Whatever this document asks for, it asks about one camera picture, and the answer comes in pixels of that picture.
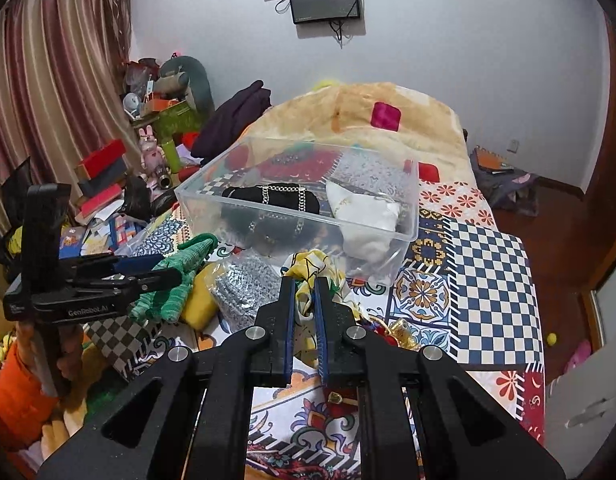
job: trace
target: blue and white checkered pattern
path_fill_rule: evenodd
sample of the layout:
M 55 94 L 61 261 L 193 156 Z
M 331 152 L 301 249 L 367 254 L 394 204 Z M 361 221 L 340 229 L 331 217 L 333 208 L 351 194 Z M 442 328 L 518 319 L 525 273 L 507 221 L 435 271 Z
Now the blue and white checkered pattern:
M 460 363 L 542 362 L 530 264 L 514 236 L 453 222 L 451 354 Z

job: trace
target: white door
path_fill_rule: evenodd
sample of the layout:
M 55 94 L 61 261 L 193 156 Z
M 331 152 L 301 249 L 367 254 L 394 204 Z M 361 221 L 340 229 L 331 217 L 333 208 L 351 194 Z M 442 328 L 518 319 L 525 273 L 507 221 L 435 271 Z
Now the white door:
M 604 342 L 608 343 L 616 336 L 616 267 L 613 273 L 595 293 L 597 308 L 601 321 Z
M 546 449 L 575 478 L 616 423 L 616 334 L 583 364 L 552 381 L 546 399 Z

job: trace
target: green knitted toy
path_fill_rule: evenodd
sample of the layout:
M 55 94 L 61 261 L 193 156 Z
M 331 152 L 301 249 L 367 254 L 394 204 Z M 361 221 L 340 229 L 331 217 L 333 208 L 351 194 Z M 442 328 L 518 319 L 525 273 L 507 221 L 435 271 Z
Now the green knitted toy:
M 174 267 L 181 272 L 181 285 L 170 290 L 157 290 L 142 294 L 130 311 L 130 317 L 139 322 L 152 319 L 176 323 L 193 286 L 195 276 L 204 261 L 217 248 L 217 237 L 208 233 L 195 236 L 179 245 L 179 252 L 161 260 L 153 270 Z

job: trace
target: pink square patch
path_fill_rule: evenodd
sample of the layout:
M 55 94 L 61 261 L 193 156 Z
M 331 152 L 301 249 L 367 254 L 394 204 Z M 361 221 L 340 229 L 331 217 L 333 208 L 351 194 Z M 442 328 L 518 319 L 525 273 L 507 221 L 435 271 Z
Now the pink square patch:
M 375 128 L 398 132 L 400 121 L 401 110 L 398 108 L 379 101 L 374 104 L 373 118 L 370 120 L 370 124 L 372 124 Z

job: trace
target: green container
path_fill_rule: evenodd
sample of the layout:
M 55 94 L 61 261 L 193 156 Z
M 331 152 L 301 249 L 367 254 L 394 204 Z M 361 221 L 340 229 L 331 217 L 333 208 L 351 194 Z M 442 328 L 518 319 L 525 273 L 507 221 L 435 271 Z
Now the green container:
M 172 139 L 173 134 L 198 132 L 204 122 L 205 118 L 202 119 L 197 112 L 190 108 L 186 101 L 183 101 L 159 112 L 159 116 L 152 123 L 152 127 L 157 140 L 162 144 Z

